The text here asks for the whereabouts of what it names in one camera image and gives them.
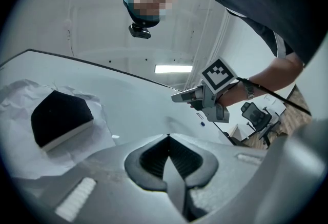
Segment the person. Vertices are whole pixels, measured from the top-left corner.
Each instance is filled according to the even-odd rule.
[[[124,0],[138,25],[153,27],[176,0]],[[327,14],[318,13],[320,0],[215,0],[229,14],[245,21],[260,35],[276,58],[249,80],[271,91],[295,81],[327,32]],[[237,84],[218,98],[223,106],[263,95],[258,89]]]

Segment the white surface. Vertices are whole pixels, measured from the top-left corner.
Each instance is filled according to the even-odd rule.
[[[238,124],[236,130],[233,132],[231,136],[235,137],[239,141],[248,138],[251,134],[254,133],[254,130],[245,124]]]
[[[274,116],[275,113],[281,115],[286,110],[286,106],[283,102],[269,94],[264,96],[263,105],[272,116]]]
[[[176,90],[105,68],[62,57],[26,52],[0,69],[0,85],[30,79],[43,85],[70,86],[99,97],[107,125],[121,144],[164,133],[180,133],[231,145],[211,122],[184,103]]]
[[[0,39],[0,63],[29,48],[72,56],[72,46],[76,58],[183,89],[189,74],[156,75],[155,65],[205,59],[224,11],[214,0],[178,0],[149,29],[152,37],[140,39],[129,33],[132,20],[122,0],[20,0]]]
[[[229,18],[227,31],[218,53],[235,73],[242,78],[248,78],[261,72],[275,58],[263,39],[243,20],[237,17]],[[292,91],[294,84],[295,83],[276,93],[286,98]],[[264,97],[265,95],[247,102],[254,102],[259,109],[262,109],[268,106],[268,102]],[[217,123],[221,130],[231,132],[233,128],[238,125],[242,135],[249,135],[248,126],[246,125],[248,120],[241,116],[240,110],[245,102],[246,101],[242,101],[228,107],[230,121],[227,124]],[[276,104],[271,106],[271,109],[280,112],[282,106]]]
[[[296,84],[312,114],[312,119],[328,118],[328,35],[297,78]]]
[[[45,152],[34,140],[31,115],[54,89],[83,98],[94,124]],[[41,86],[28,80],[18,80],[0,90],[0,131],[1,148],[12,177],[37,179],[62,175],[93,153],[115,146],[96,96],[70,87]]]
[[[94,190],[96,184],[96,181],[92,178],[85,177],[82,179],[81,183],[79,183],[63,203],[56,208],[56,214],[68,222],[73,222],[86,203],[91,192]]]

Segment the office chair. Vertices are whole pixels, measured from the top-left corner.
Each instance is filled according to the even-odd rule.
[[[269,147],[271,143],[269,141],[268,134],[277,124],[281,124],[281,122],[278,119],[276,122],[271,123],[270,121],[272,115],[266,108],[263,110],[265,110],[267,114],[259,110],[254,103],[248,102],[241,107],[242,116],[249,120],[253,126],[251,126],[249,122],[247,122],[247,125],[250,126],[255,132],[260,133],[259,139],[263,139],[263,144],[266,144],[267,147]]]

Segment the white table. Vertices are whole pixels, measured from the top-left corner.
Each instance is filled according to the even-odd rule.
[[[198,111],[187,104],[172,102],[171,95],[178,91],[117,70],[29,50],[0,68],[0,87],[20,79],[41,85],[70,86],[98,96],[107,114],[109,130],[119,136],[115,140],[119,144],[179,133],[231,145],[214,123],[197,115]]]
[[[313,120],[328,119],[328,34],[296,80]]]

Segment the fluorescent light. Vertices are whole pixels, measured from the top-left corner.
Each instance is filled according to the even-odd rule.
[[[190,73],[192,66],[155,66],[155,73]]]

